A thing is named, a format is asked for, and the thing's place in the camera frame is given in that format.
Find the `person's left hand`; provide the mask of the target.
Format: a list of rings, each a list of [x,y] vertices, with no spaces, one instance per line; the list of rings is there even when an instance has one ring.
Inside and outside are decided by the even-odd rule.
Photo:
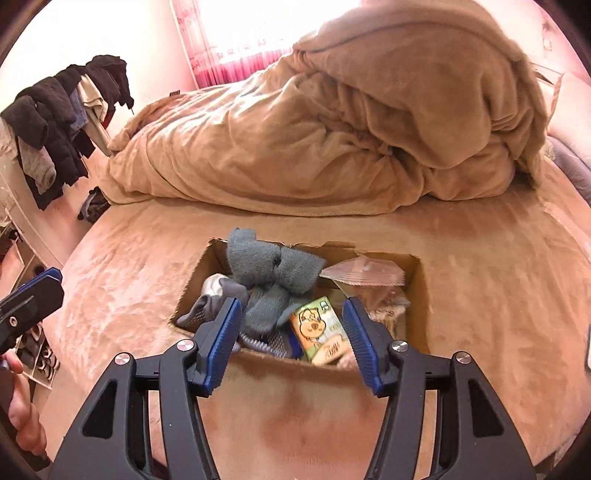
[[[16,441],[21,449],[36,456],[44,456],[47,447],[46,432],[40,415],[32,403],[28,378],[23,374],[23,365],[14,350],[1,356],[11,371],[13,379],[12,398],[7,415],[17,431]]]

